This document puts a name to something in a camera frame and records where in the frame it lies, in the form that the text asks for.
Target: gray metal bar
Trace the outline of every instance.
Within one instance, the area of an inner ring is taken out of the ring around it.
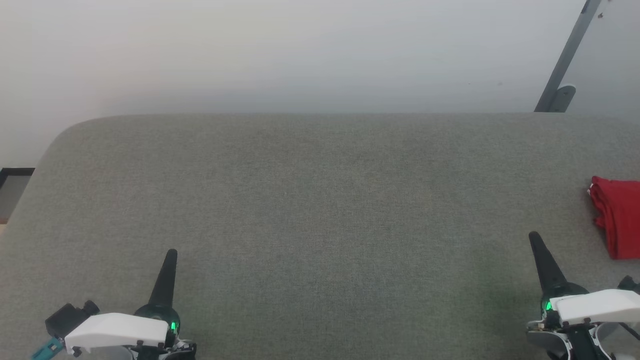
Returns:
[[[580,45],[582,37],[587,32],[589,24],[591,24],[591,20],[598,10],[598,6],[600,6],[600,1],[601,0],[587,0],[584,4],[582,13],[575,22],[569,39],[566,41],[560,58],[556,63],[556,67],[553,72],[551,72],[547,86],[540,96],[538,105],[536,105],[536,109],[534,110],[535,112],[545,113],[550,111],[551,103],[556,96],[556,91],[562,83],[566,70],[569,68],[569,64],[571,64],[571,60],[573,59],[573,55],[575,55],[575,52],[578,50],[578,45]]]

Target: metal bracket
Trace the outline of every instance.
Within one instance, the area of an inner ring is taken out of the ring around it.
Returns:
[[[564,75],[566,74],[566,70],[569,68],[569,64],[571,64],[573,55],[575,55],[575,52],[578,49],[578,45],[580,45],[580,42],[582,41],[582,37],[587,32],[589,23],[591,23],[591,20],[595,17],[601,1],[603,0],[587,0],[584,3],[584,7],[582,8],[580,15],[578,16],[578,21],[576,21],[575,25],[573,26],[571,35],[569,35],[569,39],[564,45],[564,49],[560,54],[560,58],[556,63],[556,67],[551,72],[549,81],[547,82],[544,91],[542,91],[540,100],[538,101],[536,109],[534,110],[535,112],[564,112],[555,111],[554,109],[556,108],[552,106],[552,102],[556,97],[556,92],[558,91],[556,89],[558,89],[560,84],[563,82]]]
[[[556,90],[556,94],[554,95],[553,100],[551,100],[551,107],[549,108],[549,112],[564,113],[569,107],[569,104],[571,103],[574,95],[575,86],[573,85],[566,85]]]

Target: folded red towel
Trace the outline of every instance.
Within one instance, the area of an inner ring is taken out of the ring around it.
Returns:
[[[600,216],[595,222],[607,232],[612,259],[640,258],[640,181],[594,176],[589,189]]]

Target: gray felt surface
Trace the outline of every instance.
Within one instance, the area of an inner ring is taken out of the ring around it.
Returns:
[[[587,289],[640,278],[609,259],[585,192],[640,179],[639,160],[637,125],[560,114],[85,122],[0,238],[0,358],[30,355],[66,302],[132,313],[175,247],[199,359],[544,359],[524,335],[527,233]]]

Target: white wall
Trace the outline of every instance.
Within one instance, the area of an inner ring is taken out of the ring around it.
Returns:
[[[160,112],[532,111],[584,0],[0,0],[0,167]]]
[[[576,87],[568,113],[640,121],[640,1],[602,0],[563,83]]]

